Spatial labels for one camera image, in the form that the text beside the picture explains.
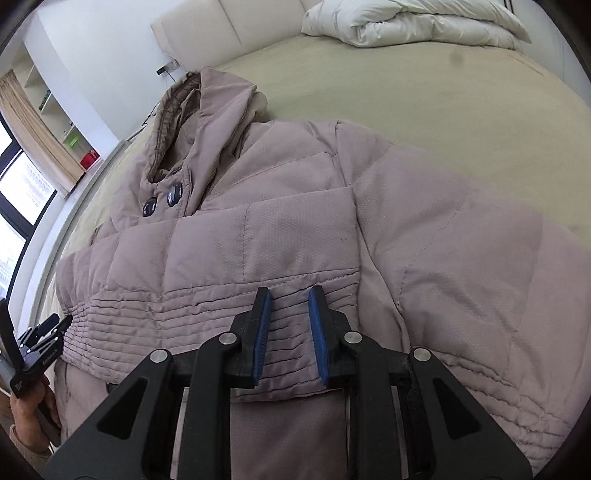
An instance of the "human hand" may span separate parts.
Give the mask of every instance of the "human hand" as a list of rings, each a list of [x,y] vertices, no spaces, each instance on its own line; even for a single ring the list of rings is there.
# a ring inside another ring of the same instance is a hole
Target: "human hand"
[[[14,430],[18,440],[34,453],[45,453],[49,447],[49,438],[43,433],[41,424],[35,416],[40,403],[45,402],[56,425],[61,427],[57,414],[56,395],[49,387],[49,380],[43,375],[41,381],[26,395],[16,398],[10,396],[10,408],[14,417]]]

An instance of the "metal screw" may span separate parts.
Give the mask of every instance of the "metal screw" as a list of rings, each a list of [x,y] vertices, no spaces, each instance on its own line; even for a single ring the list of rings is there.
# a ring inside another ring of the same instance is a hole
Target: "metal screw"
[[[413,355],[419,362],[426,362],[431,358],[431,352],[426,348],[417,348]]]
[[[236,340],[238,340],[238,337],[232,332],[226,332],[220,335],[220,343],[222,345],[231,345]]]
[[[152,360],[155,364],[159,364],[160,362],[164,362],[168,358],[168,352],[166,350],[154,350],[150,354],[150,360]]]
[[[363,337],[359,332],[347,332],[345,333],[345,342],[347,343],[359,343]]]

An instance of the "sleeve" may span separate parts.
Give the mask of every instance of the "sleeve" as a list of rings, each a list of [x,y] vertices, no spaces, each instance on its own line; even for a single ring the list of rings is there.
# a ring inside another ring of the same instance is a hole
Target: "sleeve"
[[[39,471],[51,457],[51,452],[49,449],[47,449],[47,451],[44,453],[34,453],[25,447],[18,439],[17,433],[14,430],[14,425],[10,427],[9,436],[12,443],[17,447],[19,453],[25,457],[25,460],[29,462],[36,471]]]

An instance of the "beige bed sheet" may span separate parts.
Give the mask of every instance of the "beige bed sheet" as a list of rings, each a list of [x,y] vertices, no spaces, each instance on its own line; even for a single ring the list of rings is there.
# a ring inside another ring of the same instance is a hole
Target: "beige bed sheet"
[[[360,49],[299,36],[222,70],[256,83],[274,118],[350,119],[423,148],[591,245],[591,110],[519,53],[431,42]],[[146,135],[104,179],[62,257],[85,246],[108,217],[112,192]],[[53,282],[47,292],[43,313],[59,312]]]

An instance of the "dark button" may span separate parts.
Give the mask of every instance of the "dark button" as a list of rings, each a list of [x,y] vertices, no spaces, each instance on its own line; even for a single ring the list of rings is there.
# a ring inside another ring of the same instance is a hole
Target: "dark button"
[[[156,203],[158,199],[156,197],[150,198],[144,205],[144,210],[142,210],[142,215],[145,217],[149,217],[156,211]]]
[[[169,207],[174,207],[178,201],[183,196],[183,184],[182,183],[175,183],[170,190],[168,191],[168,195],[166,196],[166,201],[168,202]]]

